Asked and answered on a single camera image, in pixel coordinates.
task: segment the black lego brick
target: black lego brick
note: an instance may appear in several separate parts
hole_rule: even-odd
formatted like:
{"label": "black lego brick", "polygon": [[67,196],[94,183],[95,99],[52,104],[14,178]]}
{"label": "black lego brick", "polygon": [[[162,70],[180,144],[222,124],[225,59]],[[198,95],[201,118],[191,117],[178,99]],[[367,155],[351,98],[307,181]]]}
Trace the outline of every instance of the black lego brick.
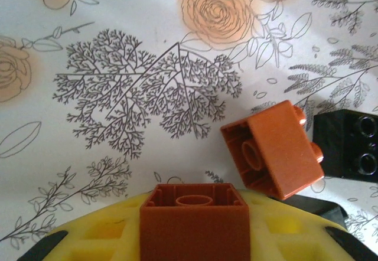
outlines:
{"label": "black lego brick", "polygon": [[346,109],[315,115],[313,141],[327,176],[378,182],[378,116]]}

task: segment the tree illustration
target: tree illustration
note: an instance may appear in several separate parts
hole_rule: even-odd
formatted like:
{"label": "tree illustration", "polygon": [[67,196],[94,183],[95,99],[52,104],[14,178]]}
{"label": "tree illustration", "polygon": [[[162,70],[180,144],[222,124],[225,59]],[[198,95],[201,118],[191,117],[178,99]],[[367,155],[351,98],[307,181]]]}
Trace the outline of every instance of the tree illustration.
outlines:
{"label": "tree illustration", "polygon": [[227,56],[210,60],[172,45],[159,57],[122,31],[104,30],[90,42],[67,47],[67,69],[57,74],[53,98],[76,104],[67,120],[86,147],[107,142],[131,159],[139,158],[144,130],[153,117],[172,138],[193,133],[205,138],[209,121],[224,118],[220,93],[238,97],[242,84]]}

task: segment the square hole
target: square hole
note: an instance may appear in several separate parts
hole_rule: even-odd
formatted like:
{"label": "square hole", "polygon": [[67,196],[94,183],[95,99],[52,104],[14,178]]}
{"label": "square hole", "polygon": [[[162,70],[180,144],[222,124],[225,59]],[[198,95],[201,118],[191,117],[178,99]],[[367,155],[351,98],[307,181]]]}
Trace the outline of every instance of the square hole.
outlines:
{"label": "square hole", "polygon": [[302,233],[303,225],[301,221],[293,217],[269,216],[265,222],[271,233]]}
{"label": "square hole", "polygon": [[110,261],[113,254],[114,251],[109,249],[77,249],[71,254],[70,261]]}
{"label": "square hole", "polygon": [[119,239],[126,226],[125,219],[104,221],[96,224],[85,235],[85,239]]}
{"label": "square hole", "polygon": [[330,261],[332,257],[317,243],[281,241],[278,243],[286,261]]}

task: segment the lego stud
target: lego stud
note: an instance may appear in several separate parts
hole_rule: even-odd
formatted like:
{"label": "lego stud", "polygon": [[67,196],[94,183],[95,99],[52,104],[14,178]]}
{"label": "lego stud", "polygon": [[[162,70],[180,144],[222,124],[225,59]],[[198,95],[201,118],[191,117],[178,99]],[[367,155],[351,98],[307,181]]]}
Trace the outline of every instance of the lego stud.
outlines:
{"label": "lego stud", "polygon": [[324,159],[323,152],[321,151],[320,147],[317,144],[313,142],[310,142],[310,144],[311,144],[312,150],[314,151],[317,162],[320,164]]}
{"label": "lego stud", "polygon": [[363,175],[372,175],[377,171],[378,163],[373,154],[366,153],[357,159],[358,172]]}
{"label": "lego stud", "polygon": [[370,116],[361,116],[357,121],[357,130],[363,136],[371,138],[377,133],[377,123]]}
{"label": "lego stud", "polygon": [[253,139],[249,139],[242,143],[242,153],[244,159],[255,171],[260,171],[262,169],[262,160],[258,155],[258,148]]}
{"label": "lego stud", "polygon": [[185,195],[176,199],[177,206],[210,206],[214,201],[206,195]]}
{"label": "lego stud", "polygon": [[301,126],[304,126],[306,124],[306,115],[304,114],[303,110],[301,110],[298,106],[293,107],[296,114],[296,118],[298,118],[299,124]]}

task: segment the lego brick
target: lego brick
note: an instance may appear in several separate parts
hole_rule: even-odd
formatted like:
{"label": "lego brick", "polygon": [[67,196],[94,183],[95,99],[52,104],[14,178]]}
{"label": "lego brick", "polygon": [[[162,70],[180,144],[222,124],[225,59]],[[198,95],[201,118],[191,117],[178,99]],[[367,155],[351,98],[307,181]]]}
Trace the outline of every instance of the lego brick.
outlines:
{"label": "lego brick", "polygon": [[284,200],[320,180],[320,148],[302,128],[305,115],[288,100],[223,126],[244,185]]}
{"label": "lego brick", "polygon": [[249,208],[231,184],[158,185],[140,219],[141,261],[250,260]]}
{"label": "lego brick", "polygon": [[314,117],[314,142],[326,175],[378,182],[378,116],[338,110]]}

